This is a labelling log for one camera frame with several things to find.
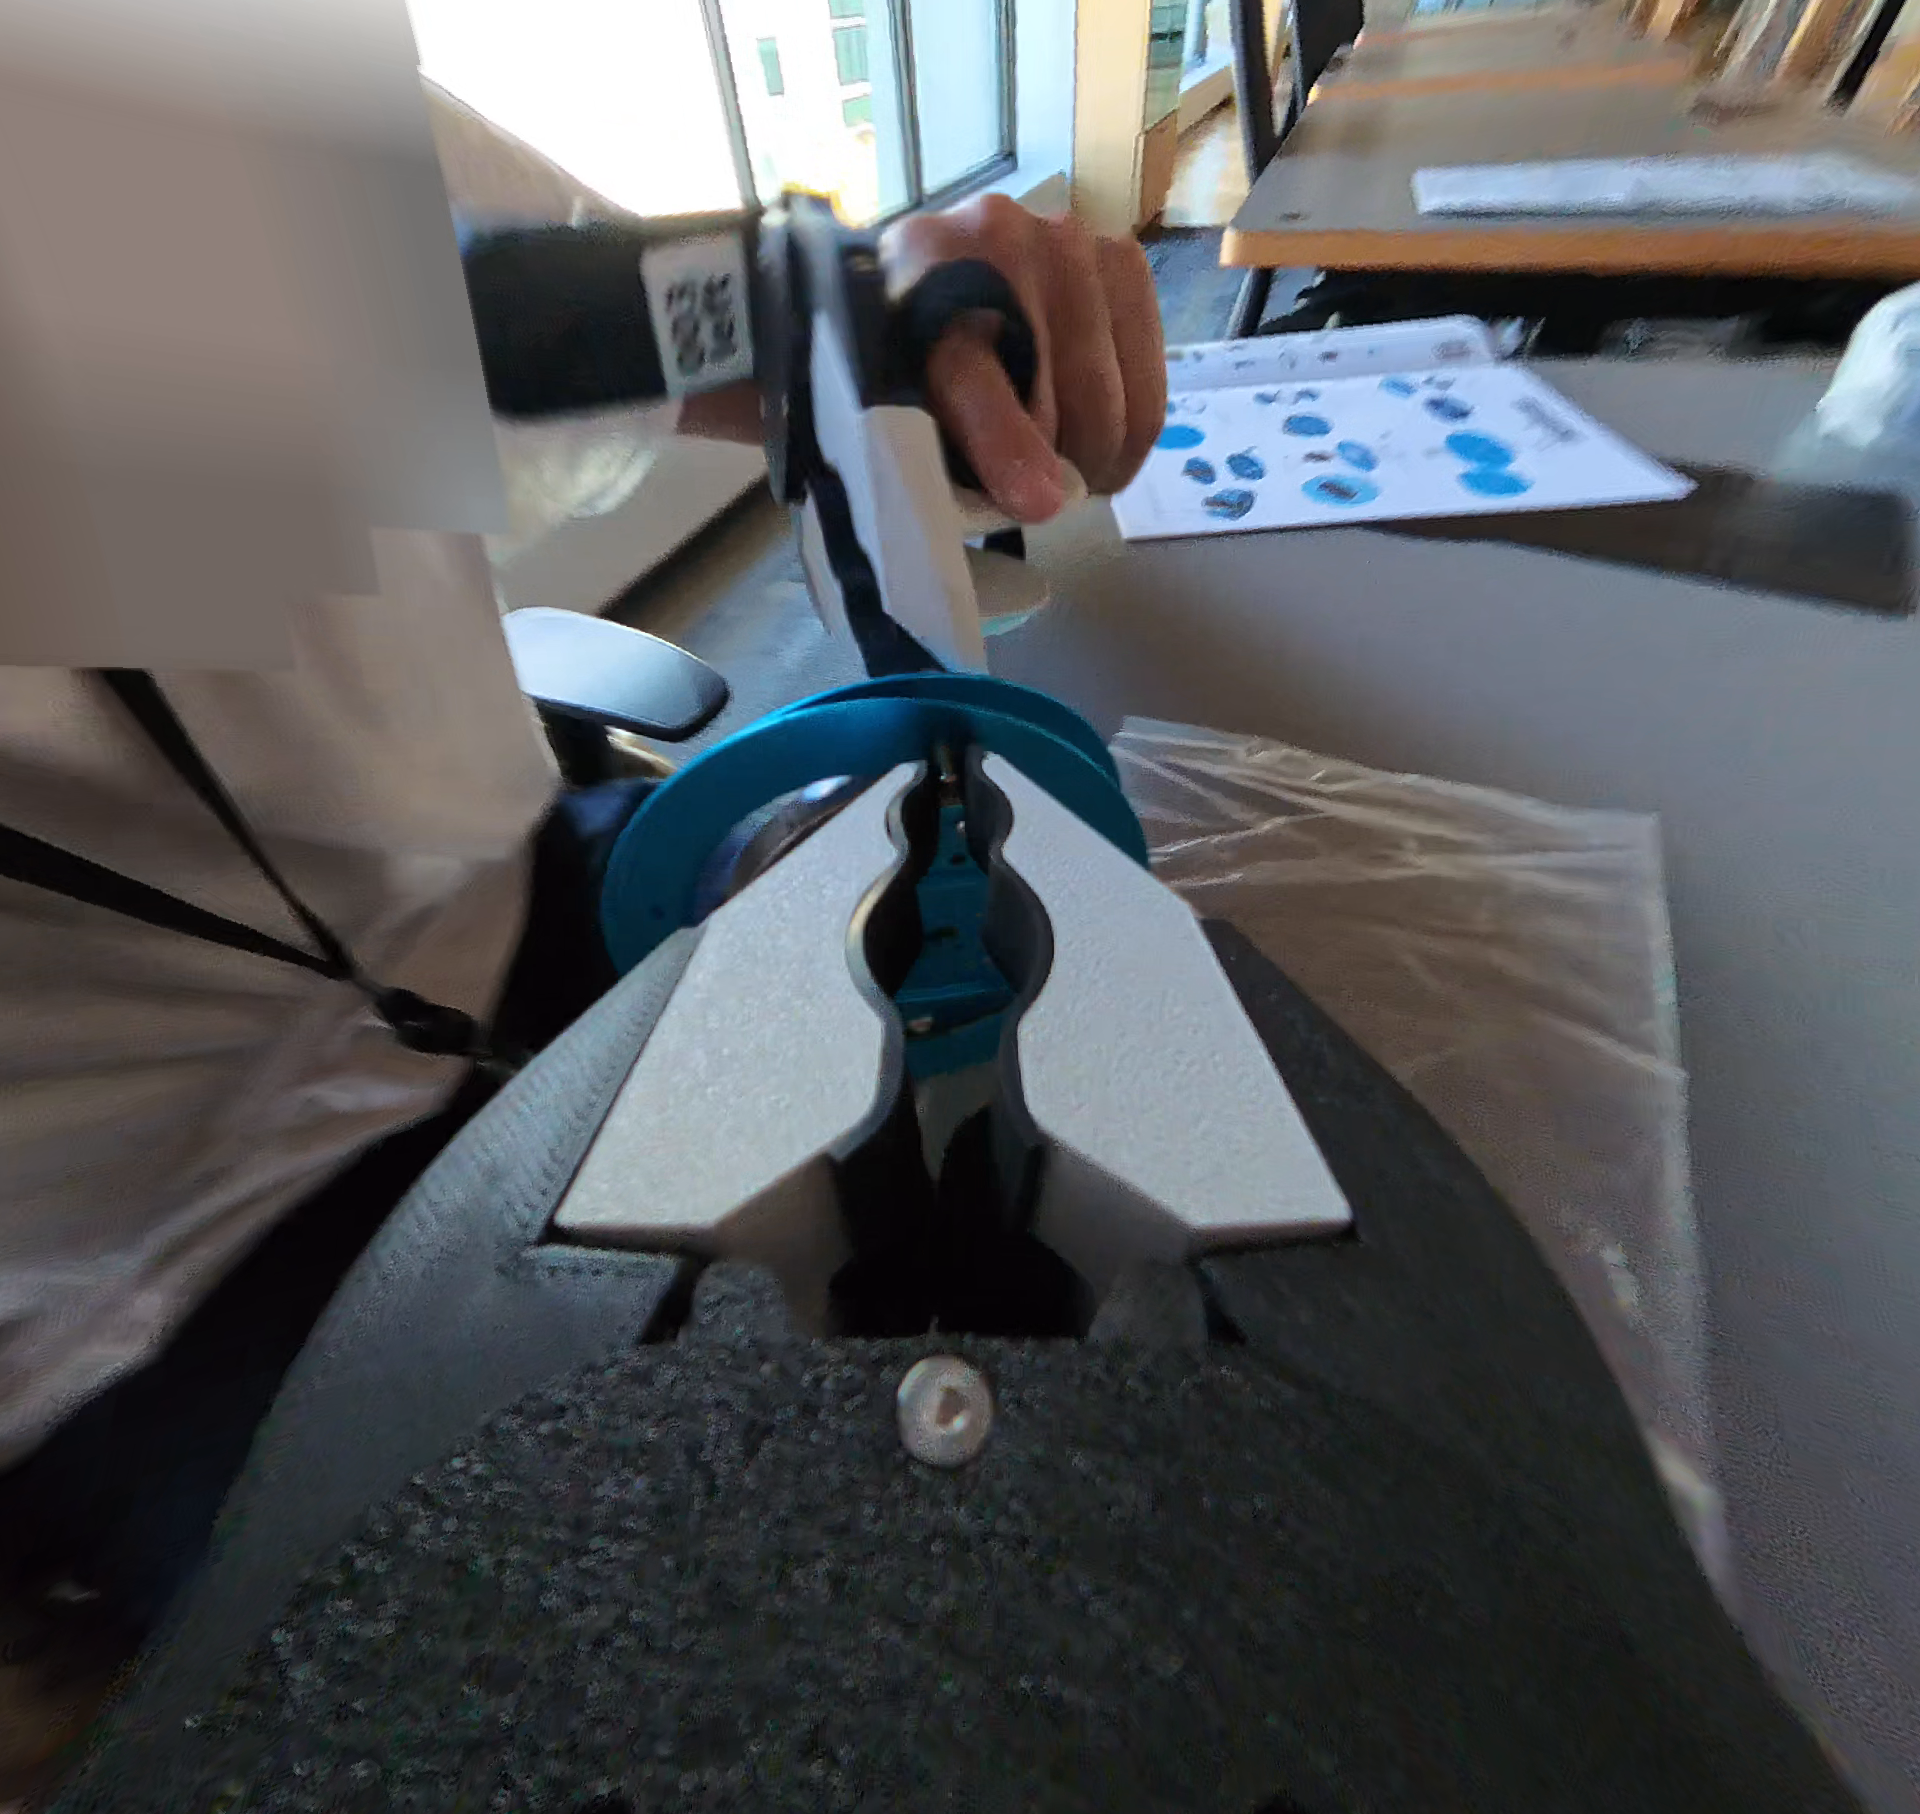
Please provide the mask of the white paper sheet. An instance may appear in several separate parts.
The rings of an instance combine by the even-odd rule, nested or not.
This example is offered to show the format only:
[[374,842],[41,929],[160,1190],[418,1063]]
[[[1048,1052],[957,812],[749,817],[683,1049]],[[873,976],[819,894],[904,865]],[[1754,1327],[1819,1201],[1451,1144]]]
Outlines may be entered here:
[[1166,355],[1166,412],[1113,496],[1130,543],[1681,502],[1470,316]]

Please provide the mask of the black metal plate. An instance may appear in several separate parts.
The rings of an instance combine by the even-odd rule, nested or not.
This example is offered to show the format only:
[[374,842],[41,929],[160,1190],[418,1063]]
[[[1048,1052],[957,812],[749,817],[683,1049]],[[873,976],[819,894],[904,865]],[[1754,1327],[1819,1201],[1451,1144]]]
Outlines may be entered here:
[[1877,484],[1684,464],[1672,501],[1386,523],[1404,538],[1493,545],[1881,619],[1915,616],[1915,509]]

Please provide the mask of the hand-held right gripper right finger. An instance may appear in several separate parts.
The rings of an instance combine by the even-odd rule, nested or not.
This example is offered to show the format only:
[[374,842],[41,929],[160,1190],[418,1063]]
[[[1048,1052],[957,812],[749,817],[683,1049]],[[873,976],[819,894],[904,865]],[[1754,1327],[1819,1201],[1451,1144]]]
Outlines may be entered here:
[[990,1107],[1012,1229],[1094,1322],[1139,1274],[1351,1232],[1188,902],[1003,756],[967,758],[980,937],[1014,990]]

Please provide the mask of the printed paper sheet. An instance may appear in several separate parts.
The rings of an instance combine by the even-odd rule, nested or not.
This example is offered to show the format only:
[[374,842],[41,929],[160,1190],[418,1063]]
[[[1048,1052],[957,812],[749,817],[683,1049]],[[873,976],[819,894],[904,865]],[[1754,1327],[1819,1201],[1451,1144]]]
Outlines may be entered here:
[[1428,167],[1410,177],[1423,219],[1909,219],[1908,177],[1838,150],[1624,154]]

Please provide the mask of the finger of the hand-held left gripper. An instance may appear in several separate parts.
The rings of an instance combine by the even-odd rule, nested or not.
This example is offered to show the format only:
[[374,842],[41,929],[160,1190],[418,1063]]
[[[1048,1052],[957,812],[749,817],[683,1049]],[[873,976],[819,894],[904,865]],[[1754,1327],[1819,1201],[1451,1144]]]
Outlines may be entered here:
[[942,670],[986,672],[965,523],[934,420],[912,406],[864,408],[853,447],[853,527],[882,610]]
[[858,657],[867,679],[904,672],[902,631],[882,603],[846,499],[797,506],[802,575],[824,626]]

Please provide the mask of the grey desk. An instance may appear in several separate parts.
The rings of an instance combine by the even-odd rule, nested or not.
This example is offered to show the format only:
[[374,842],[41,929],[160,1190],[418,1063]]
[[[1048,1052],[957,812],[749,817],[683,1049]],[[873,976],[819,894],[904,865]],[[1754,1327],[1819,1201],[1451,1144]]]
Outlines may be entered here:
[[1659,822],[1704,1394],[1739,1619],[1874,1810],[1915,1810],[1915,620],[1332,530],[1027,541],[994,672]]

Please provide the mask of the wooden top table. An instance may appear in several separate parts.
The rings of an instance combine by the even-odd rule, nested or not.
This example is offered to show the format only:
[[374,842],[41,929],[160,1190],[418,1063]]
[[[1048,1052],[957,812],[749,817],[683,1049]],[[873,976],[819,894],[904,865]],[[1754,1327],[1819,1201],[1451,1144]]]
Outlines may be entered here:
[[1428,28],[1359,42],[1295,112],[1219,238],[1223,266],[1317,279],[1308,324],[1538,320],[1584,356],[1637,316],[1787,315],[1854,327],[1918,271],[1918,213],[1766,219],[1433,219],[1415,170],[1624,157],[1839,152],[1915,183],[1915,145],[1821,101],[1722,98],[1685,52],[1625,59],[1572,28]]

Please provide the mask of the black office chair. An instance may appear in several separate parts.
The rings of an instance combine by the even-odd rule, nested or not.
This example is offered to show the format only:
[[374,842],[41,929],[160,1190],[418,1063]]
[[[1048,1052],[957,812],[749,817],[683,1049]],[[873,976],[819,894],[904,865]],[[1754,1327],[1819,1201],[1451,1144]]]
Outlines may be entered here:
[[1312,90],[1340,51],[1363,33],[1363,0],[1287,0],[1294,110],[1301,112]]
[[1248,186],[1260,180],[1283,145],[1286,103],[1266,2],[1228,0],[1236,124]]

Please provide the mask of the clear plastic bag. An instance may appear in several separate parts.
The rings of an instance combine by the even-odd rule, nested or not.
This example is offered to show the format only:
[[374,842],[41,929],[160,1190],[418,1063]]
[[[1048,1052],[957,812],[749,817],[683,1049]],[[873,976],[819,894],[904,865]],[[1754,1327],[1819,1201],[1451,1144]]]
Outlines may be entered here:
[[1155,876],[1350,1034],[1524,1220],[1730,1612],[1659,822],[1125,720]]

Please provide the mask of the blue round turntable assembly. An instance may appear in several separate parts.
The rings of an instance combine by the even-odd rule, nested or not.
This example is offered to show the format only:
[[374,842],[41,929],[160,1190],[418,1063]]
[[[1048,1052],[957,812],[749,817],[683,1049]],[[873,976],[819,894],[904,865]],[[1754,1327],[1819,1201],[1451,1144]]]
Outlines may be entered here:
[[[602,941],[625,975],[704,920],[722,899],[722,848],[774,800],[824,782],[867,785],[899,763],[980,749],[1008,760],[1102,840],[1149,866],[1146,835],[1094,726],[1048,695],[990,675],[916,672],[855,680],[797,702],[704,750],[621,828],[597,899]],[[895,992],[905,1064],[917,1079],[984,1064],[1012,986],[982,941],[987,876],[965,848],[963,807],[942,800],[917,879],[922,953]]]

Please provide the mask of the person's left hand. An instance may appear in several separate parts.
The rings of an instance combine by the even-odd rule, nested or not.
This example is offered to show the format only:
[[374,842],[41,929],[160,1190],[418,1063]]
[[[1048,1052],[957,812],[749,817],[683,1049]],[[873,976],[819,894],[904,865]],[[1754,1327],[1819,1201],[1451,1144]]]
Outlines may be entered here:
[[977,195],[894,222],[879,260],[895,298],[939,266],[980,262],[1018,301],[1036,342],[1029,398],[997,360],[996,315],[956,318],[923,360],[925,408],[997,512],[1020,527],[1055,519],[1072,496],[1063,467],[1094,496],[1132,483],[1167,398],[1157,292],[1134,238]]

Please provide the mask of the plastic wrapped grey box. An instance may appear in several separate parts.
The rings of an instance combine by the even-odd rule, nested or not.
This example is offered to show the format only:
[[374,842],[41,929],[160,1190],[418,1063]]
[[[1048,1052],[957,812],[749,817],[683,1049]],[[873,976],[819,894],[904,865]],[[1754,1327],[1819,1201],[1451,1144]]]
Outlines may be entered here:
[[1918,483],[1918,284],[1875,301],[1852,330],[1814,408],[1838,458],[1902,487]]

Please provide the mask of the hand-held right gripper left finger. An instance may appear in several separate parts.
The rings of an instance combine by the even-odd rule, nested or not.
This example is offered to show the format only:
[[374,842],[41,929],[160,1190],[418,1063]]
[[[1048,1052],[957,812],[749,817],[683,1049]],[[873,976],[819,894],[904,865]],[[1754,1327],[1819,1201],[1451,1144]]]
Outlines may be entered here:
[[899,763],[693,933],[549,1226],[592,1251],[739,1264],[805,1332],[927,1190],[899,986],[938,782]]

